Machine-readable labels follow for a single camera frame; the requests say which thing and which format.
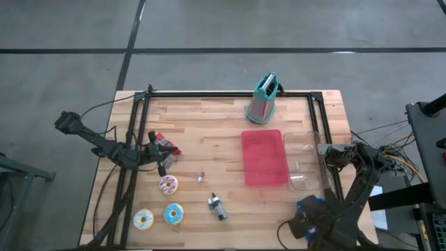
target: pink frosted donut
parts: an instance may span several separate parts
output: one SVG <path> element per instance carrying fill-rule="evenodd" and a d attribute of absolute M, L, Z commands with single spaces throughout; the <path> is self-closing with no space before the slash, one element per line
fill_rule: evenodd
<path fill-rule="evenodd" d="M 160 180 L 160 190 L 165 195 L 173 194 L 178 188 L 178 181 L 172 175 L 167 175 Z"/>

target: donut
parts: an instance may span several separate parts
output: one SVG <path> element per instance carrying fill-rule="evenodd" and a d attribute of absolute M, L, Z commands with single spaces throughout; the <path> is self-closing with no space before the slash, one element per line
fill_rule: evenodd
<path fill-rule="evenodd" d="M 173 194 L 178 188 L 178 181 L 172 175 L 167 175 L 160 180 L 160 190 L 165 195 Z"/>
<path fill-rule="evenodd" d="M 183 208 L 177 203 L 168 205 L 164 210 L 164 219 L 169 224 L 177 225 L 183 219 Z"/>
<path fill-rule="evenodd" d="M 133 217 L 133 225 L 139 230 L 146 230 L 152 227 L 153 213 L 147 208 L 138 211 Z"/>

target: butcher block tabletop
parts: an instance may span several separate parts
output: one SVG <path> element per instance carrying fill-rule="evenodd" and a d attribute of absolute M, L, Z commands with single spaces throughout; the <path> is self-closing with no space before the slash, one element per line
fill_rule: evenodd
<path fill-rule="evenodd" d="M 321 92 L 333 144 L 349 144 L 351 134 L 341 92 Z M 133 94 L 134 91 L 118 91 L 115 99 Z M 313 156 L 314 134 L 311 132 L 308 101 L 299 97 L 277 97 L 275 113 L 269 122 L 263 125 L 252 123 L 246 118 L 245 110 L 249 102 L 250 98 L 235 97 L 150 99 L 144 143 L 148 142 L 147 132 L 154 130 L 162 133 L 183 152 L 181 159 L 167 171 L 178 179 L 178 189 L 172 195 L 164 195 L 160 192 L 160 177 L 156 170 L 138 173 L 132 217 L 137 211 L 147 208 L 153 212 L 154 223 L 150 229 L 141 231 L 134 227 L 131 221 L 126 248 L 282 248 L 276 237 L 277 227 L 294 216 L 296 202 L 309 195 L 323 196 L 318 184 L 320 177 L 317 177 L 320 174 L 315 172 L 318 166 Z M 323 132 L 318 103 L 314 104 L 319 131 Z M 116 126 L 118 141 L 125 141 L 131 109 L 132 99 L 115 102 L 112 107 L 108 127 L 110 129 Z M 136 135 L 141 110 L 142 108 L 139 108 L 135 123 Z M 247 187 L 242 162 L 241 133 L 246 130 L 276 129 L 285 136 L 290 175 L 298 169 L 298 164 L 295 163 L 300 162 L 299 172 L 303 172 L 302 168 L 308 168 L 307 172 L 305 171 L 307 181 L 290 182 L 294 186 L 289 183 L 272 188 Z M 107 134 L 106 138 L 113 139 L 113 133 Z M 99 191 L 113 167 L 111 161 L 101 158 L 80 245 L 87 244 L 93 238 L 93 211 Z M 155 164 L 151 163 L 141 166 L 140 169 L 154 167 Z M 197 177 L 200 172 L 204 172 L 205 176 L 198 184 Z M 116 168 L 104 189 L 98 206 L 96 231 L 103 226 L 112 212 L 118 173 L 119 168 Z M 339 175 L 346 195 L 355 178 L 355 169 L 346 167 Z M 224 221 L 219 221 L 215 212 L 209 210 L 207 199 L 212 192 L 220 198 L 229 215 Z M 163 218 L 164 209 L 171 203 L 178 203 L 184 209 L 183 220 L 177 225 L 168 225 Z M 118 220 L 115 240 L 120 239 L 122 224 L 123 213 Z M 368 206 L 365 207 L 358 225 L 370 240 L 378 242 Z M 307 248 L 307 242 L 304 239 L 294 239 L 287 225 L 281 228 L 279 235 L 288 248 Z"/>

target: gray floor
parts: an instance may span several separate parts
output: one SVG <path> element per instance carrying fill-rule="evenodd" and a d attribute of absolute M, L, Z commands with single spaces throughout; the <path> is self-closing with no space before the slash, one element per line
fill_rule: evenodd
<path fill-rule="evenodd" d="M 1 1 L 0 49 L 126 47 L 138 2 Z M 444 47 L 445 28 L 435 0 L 148 0 L 135 47 Z M 444 93 L 445 61 L 443 53 L 133 55 L 124 89 L 251 89 L 274 70 L 285 89 L 341 89 L 350 126 L 361 131 L 404 120 L 405 104 Z M 98 159 L 53 124 L 63 110 L 112 99 L 122 62 L 121 54 L 0 54 L 0 151 L 57 172 L 53 183 L 33 186 L 15 250 L 76 246 Z M 103 130 L 109 111 L 84 121 Z M 399 126 L 364 138 L 374 142 Z M 421 165 L 415 145 L 407 152 Z"/>

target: red tray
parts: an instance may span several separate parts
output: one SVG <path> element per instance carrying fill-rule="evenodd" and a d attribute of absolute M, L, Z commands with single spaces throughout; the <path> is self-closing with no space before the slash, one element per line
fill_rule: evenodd
<path fill-rule="evenodd" d="M 288 183 L 288 167 L 279 130 L 242 132 L 245 183 L 249 186 Z"/>

